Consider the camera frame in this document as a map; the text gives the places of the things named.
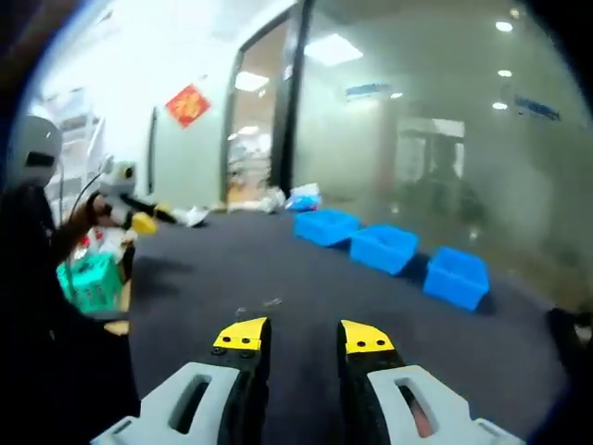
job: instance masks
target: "doorway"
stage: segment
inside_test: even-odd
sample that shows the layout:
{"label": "doorway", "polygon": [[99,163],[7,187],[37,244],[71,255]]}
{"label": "doorway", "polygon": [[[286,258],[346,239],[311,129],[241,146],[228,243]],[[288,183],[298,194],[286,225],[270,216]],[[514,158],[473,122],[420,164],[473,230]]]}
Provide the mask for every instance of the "doorway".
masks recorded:
{"label": "doorway", "polygon": [[259,199],[271,170],[271,135],[277,88],[282,80],[284,21],[244,53],[235,79],[228,135],[227,202]]}

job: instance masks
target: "red decoration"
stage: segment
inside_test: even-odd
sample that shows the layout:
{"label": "red decoration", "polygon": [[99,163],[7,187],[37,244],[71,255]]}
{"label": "red decoration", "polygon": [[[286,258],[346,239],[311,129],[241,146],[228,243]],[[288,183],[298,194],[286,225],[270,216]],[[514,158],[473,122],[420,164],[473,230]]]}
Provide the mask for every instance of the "red decoration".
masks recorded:
{"label": "red decoration", "polygon": [[210,103],[193,85],[188,85],[167,103],[170,114],[183,126],[187,126],[202,116],[210,108]]}

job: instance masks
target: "yellow object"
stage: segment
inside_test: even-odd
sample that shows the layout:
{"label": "yellow object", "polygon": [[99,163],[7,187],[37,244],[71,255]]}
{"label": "yellow object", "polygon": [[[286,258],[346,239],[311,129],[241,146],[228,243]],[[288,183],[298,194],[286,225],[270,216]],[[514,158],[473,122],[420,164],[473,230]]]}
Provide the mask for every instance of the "yellow object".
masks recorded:
{"label": "yellow object", "polygon": [[212,346],[231,350],[259,350],[261,348],[261,328],[266,320],[266,317],[261,317],[231,324],[221,330]]}
{"label": "yellow object", "polygon": [[157,205],[155,206],[155,212],[156,212],[157,210],[161,210],[161,211],[164,211],[164,212],[166,212],[166,213],[169,213],[169,207],[167,207],[167,206],[166,206],[166,205],[164,205],[164,204],[157,204]]}
{"label": "yellow object", "polygon": [[[121,290],[120,310],[124,312],[130,309],[130,285],[130,281],[128,281]],[[130,322],[123,320],[107,323],[103,327],[116,336],[127,336],[130,332]]]}
{"label": "yellow object", "polygon": [[346,354],[394,350],[389,337],[376,327],[342,320],[346,331]]}
{"label": "yellow object", "polygon": [[157,232],[158,227],[150,216],[139,212],[132,216],[132,229],[138,235],[152,235]]}

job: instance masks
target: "glass wall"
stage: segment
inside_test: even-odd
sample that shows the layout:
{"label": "glass wall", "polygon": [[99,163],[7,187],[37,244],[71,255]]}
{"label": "glass wall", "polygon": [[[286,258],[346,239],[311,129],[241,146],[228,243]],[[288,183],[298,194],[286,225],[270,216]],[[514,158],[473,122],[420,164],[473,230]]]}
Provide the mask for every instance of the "glass wall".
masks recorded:
{"label": "glass wall", "polygon": [[591,301],[593,133],[569,67],[505,0],[317,0],[293,185],[448,245],[568,309]]}

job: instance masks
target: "carpet floor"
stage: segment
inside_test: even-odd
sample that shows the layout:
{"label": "carpet floor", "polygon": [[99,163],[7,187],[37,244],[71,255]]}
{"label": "carpet floor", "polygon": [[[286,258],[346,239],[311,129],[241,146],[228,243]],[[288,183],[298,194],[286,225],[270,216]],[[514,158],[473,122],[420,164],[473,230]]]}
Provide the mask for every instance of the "carpet floor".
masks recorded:
{"label": "carpet floor", "polygon": [[[391,277],[292,236],[292,217],[208,216],[198,229],[161,226],[137,243],[130,310],[141,396],[208,353],[237,316],[271,317],[266,444],[341,441],[335,331],[339,320],[385,331],[416,363],[484,417],[525,438],[565,377],[544,324],[547,304],[519,283],[490,277],[476,313],[422,293],[426,257]],[[265,308],[278,299],[280,304]]]}

